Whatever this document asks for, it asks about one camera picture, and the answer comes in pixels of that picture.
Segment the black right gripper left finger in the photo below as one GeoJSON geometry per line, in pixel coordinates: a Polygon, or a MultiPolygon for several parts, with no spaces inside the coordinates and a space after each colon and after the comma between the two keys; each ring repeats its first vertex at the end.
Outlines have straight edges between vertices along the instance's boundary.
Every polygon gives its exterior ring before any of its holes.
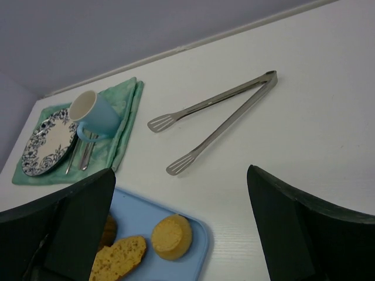
{"type": "Polygon", "coordinates": [[[113,193],[108,168],[1,212],[1,280],[88,280],[113,193]]]}

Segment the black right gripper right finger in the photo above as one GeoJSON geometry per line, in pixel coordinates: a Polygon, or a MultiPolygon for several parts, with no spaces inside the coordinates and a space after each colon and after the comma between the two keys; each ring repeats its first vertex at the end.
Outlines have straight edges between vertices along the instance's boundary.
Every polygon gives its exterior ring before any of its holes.
{"type": "Polygon", "coordinates": [[[374,216],[297,189],[260,167],[248,193],[271,280],[374,280],[374,216]]]}

